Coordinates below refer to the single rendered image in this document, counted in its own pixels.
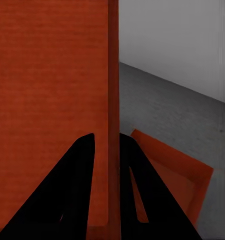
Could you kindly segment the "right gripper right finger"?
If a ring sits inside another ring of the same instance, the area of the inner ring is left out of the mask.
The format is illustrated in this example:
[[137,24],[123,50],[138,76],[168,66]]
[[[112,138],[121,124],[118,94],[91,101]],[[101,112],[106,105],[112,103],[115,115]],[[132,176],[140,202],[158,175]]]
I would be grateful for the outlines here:
[[[137,141],[119,133],[121,240],[202,240]],[[149,223],[137,220],[130,167]]]

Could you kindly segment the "storage box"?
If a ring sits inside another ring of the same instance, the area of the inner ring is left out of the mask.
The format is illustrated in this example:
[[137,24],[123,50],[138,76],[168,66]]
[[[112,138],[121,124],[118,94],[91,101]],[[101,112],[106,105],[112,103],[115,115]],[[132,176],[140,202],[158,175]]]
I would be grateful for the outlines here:
[[85,240],[121,240],[119,0],[0,0],[0,232],[91,133]]
[[[136,129],[130,137],[137,141],[164,184],[196,229],[202,204],[214,169]],[[140,223],[149,223],[131,166],[131,183]]]

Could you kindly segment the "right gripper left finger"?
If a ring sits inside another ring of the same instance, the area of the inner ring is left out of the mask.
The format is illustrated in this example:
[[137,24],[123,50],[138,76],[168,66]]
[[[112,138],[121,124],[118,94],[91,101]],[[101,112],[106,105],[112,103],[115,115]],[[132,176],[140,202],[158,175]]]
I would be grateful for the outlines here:
[[86,240],[95,135],[78,138],[0,232],[0,240]]

